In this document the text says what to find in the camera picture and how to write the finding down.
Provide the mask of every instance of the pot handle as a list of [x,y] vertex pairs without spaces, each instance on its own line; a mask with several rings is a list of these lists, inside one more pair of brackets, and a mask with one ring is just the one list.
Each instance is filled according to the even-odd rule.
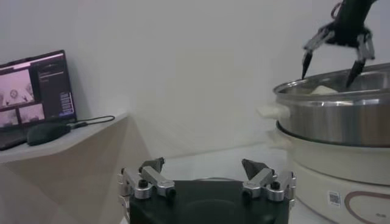
[[286,136],[283,136],[278,130],[267,131],[266,135],[266,145],[270,149],[292,149],[292,142]]
[[289,108],[279,103],[267,103],[265,106],[257,108],[257,112],[266,119],[278,120],[290,117]]

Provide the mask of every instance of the stainless steel pot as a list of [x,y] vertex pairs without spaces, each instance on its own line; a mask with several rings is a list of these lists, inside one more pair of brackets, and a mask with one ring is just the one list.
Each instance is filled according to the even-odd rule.
[[[390,147],[390,63],[368,66],[349,89],[349,71],[315,75],[274,89],[281,131],[309,141]],[[311,94],[318,86],[338,93]]]

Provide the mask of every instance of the qr code label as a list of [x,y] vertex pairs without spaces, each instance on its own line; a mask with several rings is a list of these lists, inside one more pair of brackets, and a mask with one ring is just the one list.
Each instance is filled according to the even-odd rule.
[[341,196],[339,192],[328,191],[328,204],[337,208],[341,208]]

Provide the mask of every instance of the laptop screen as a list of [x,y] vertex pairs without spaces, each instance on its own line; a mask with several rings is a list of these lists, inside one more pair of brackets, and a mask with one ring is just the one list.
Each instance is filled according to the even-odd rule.
[[0,66],[0,129],[75,119],[64,51]]

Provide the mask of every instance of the white wall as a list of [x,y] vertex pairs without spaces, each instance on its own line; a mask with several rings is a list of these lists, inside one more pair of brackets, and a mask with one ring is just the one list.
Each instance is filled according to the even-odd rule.
[[[0,61],[65,49],[79,114],[131,112],[142,158],[226,149],[272,128],[255,108],[273,99],[275,85],[300,77],[302,45],[337,2],[0,0]],[[389,8],[378,1],[367,19],[376,63],[390,60]],[[354,59],[352,50],[324,47],[309,75]],[[140,149],[132,150],[137,161]]]

